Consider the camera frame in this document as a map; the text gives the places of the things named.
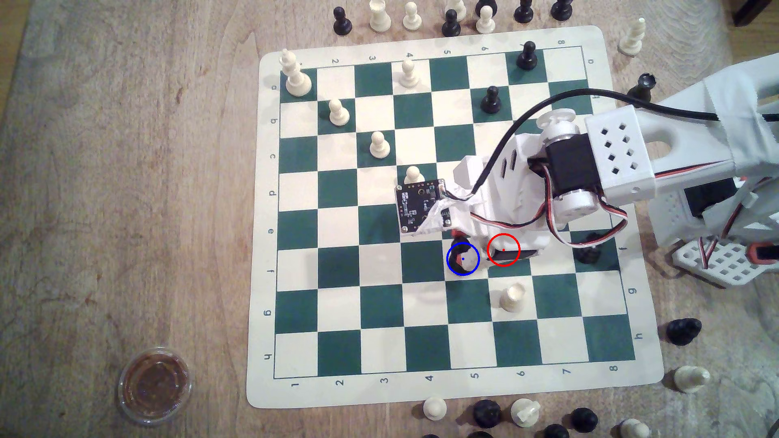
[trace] wooden table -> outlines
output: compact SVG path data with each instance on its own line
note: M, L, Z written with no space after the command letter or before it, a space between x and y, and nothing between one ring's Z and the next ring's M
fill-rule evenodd
M368 27L366 1L342 4L354 24L332 31L327 2L36 2L0 130L0 436L466 436L475 399L449 401L441 422L418 403L259 410L245 396L259 58L311 48L439 36L443 1L420 2L425 23ZM599 26L616 90L653 72L666 97L731 61L716 0L574 2L573 18L536 1L526 27L502 3L497 32ZM474 1L468 0L472 10ZM644 49L616 51L626 20L647 19ZM474 32L472 19L464 34ZM706 366L695 395L663 383L532 394L533 436L577 406L601 418L594 436L636 417L659 436L765 436L779 416L776 277L716 288L668 264L642 213L657 321L695 316L690 346L663 344L666 368ZM115 404L123 365L168 345L189 361L195 393L156 429ZM502 406L516 397L497 397Z

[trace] chess mat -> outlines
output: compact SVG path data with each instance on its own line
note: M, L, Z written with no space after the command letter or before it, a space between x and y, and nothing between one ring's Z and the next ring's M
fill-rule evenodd
M525 41L538 67L515 65ZM612 88L594 26L295 51L312 90L291 96L280 53L259 69L247 397L303 408L525 394L655 383L657 324L632 206L630 226L585 265L557 241L540 256L466 277L447 267L451 235L400 236L394 188L408 166L451 179L465 155L489 155L537 102ZM400 63L420 76L402 87ZM501 110L479 103L495 85ZM330 123L328 100L350 112ZM615 107L574 97L583 117ZM392 147L374 158L372 132ZM540 132L535 119L519 132ZM562 233L582 242L604 212ZM498 304L522 284L523 309Z

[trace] white square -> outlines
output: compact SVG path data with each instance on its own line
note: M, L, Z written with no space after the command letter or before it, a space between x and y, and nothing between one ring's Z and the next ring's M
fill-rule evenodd
M506 54L475 55L467 58L468 83L471 88L487 88L491 85L505 87L509 85L509 73L506 70Z
M395 130L398 165L435 163L435 130L432 126Z
M559 231L560 237L567 242L571 241L571 233ZM530 258L530 272L533 275L549 274L573 274L576 265L573 264L573 250L568 245L563 245L556 238L552 238L541 254Z
M339 132L316 138L317 169L337 171L357 167L357 134Z
M579 47L545 49L544 64L547 82L587 78L582 49Z
M316 98L320 101L354 98L354 66L317 69Z
M396 166L357 169L357 204L395 203Z
M273 377L316 376L319 373L318 344L319 335L313 331L277 334Z
M538 340L543 363L587 362L587 338L581 316L538 320Z
M625 309L625 295L619 272L577 272L579 304L582 316L622 315Z
M360 333L360 345L363 374L406 370L405 328L364 329Z
M403 283L400 243L360 245L360 285Z
M448 324L445 283L404 283L403 323L406 327Z
M419 78L419 82L414 88L406 88L400 85L400 78L403 76L402 62L392 63L392 93L393 94L416 94L430 93L430 61L427 59L414 60L414 73Z
M519 312L507 312L500 306L500 297L503 292L515 283L519 283L525 290L522 299L522 307ZM489 284L489 303L493 321L523 321L537 319L535 310L535 292L533 290L533 278L530 275L522 277L494 277L487 280Z
M450 324L449 360L453 369L497 366L492 323Z
M360 287L319 289L316 316L318 331L360 330Z
M360 244L357 207L322 208L317 212L319 248L356 246Z
M278 291L308 291L319 287L319 250L285 249L278 252Z
M317 172L279 174L279 211L315 210L318 206Z
M470 125L474 122L470 90L433 91L433 125Z
M357 132L395 129L395 101L392 96L368 96L354 99L354 124Z
M313 137L319 129L316 102L290 102L281 104L279 136Z

